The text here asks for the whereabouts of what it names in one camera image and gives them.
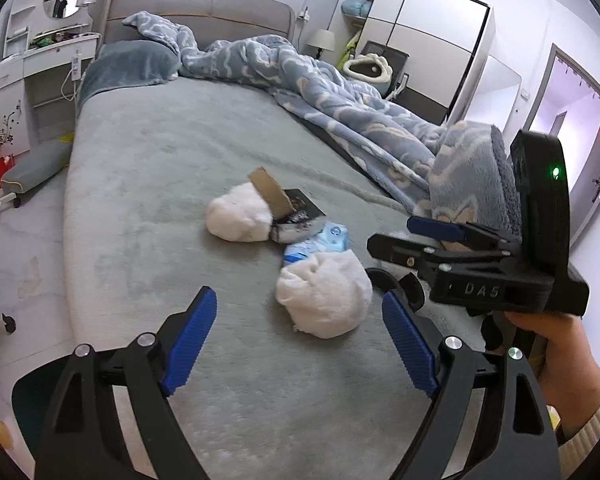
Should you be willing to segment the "person's right hand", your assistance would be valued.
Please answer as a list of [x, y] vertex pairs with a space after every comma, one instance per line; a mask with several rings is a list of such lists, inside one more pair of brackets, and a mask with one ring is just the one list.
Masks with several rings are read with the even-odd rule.
[[559, 312], [505, 316], [516, 327], [547, 340], [539, 384], [546, 403], [556, 408], [565, 436], [575, 436], [600, 408], [600, 367], [581, 319]]

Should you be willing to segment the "cream sweater sleeve forearm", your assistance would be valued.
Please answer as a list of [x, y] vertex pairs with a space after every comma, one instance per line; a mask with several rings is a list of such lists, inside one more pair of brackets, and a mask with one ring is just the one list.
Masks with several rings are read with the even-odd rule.
[[568, 479], [583, 464], [599, 440], [600, 406], [588, 422], [558, 448], [563, 479]]

